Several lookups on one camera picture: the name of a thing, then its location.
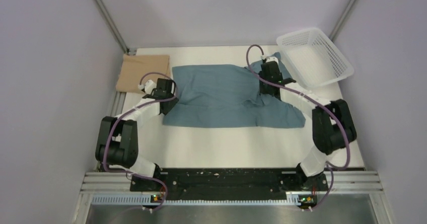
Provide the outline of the blue-grey t-shirt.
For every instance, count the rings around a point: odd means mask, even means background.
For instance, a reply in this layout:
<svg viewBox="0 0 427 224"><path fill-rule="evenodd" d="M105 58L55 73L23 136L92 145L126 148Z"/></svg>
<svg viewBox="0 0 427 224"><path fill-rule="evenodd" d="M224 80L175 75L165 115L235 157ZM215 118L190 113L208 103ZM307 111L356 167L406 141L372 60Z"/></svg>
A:
<svg viewBox="0 0 427 224"><path fill-rule="evenodd" d="M302 128L302 112L280 99L260 94L259 80L246 67L232 64L172 68L178 103L163 124L179 127Z"/></svg>

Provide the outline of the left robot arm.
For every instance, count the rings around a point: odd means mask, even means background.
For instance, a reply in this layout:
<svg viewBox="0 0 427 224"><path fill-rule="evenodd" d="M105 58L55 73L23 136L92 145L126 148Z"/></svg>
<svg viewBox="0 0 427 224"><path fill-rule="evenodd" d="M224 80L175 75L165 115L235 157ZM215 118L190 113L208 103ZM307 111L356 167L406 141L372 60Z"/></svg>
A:
<svg viewBox="0 0 427 224"><path fill-rule="evenodd" d="M166 115L178 103L177 85L171 78L147 81L145 95L126 112L101 120L95 158L106 172L132 175L149 190L167 192L161 180L160 167L138 153L138 131L144 124L159 115Z"/></svg>

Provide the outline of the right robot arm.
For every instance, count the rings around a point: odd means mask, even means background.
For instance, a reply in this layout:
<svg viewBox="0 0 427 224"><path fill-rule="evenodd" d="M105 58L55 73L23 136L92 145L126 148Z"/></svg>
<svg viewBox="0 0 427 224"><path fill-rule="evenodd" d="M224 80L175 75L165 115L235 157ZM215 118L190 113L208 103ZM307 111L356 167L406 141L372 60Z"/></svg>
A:
<svg viewBox="0 0 427 224"><path fill-rule="evenodd" d="M321 98L292 78L285 79L278 63L272 59L261 64L258 77L260 93L291 104L311 119L314 145L296 167L296 185L302 190L310 189L326 167L345 170L351 159L349 144L357 138L347 102L343 99L332 101ZM340 149L346 150L346 160L341 167L328 160L330 154Z"/></svg>

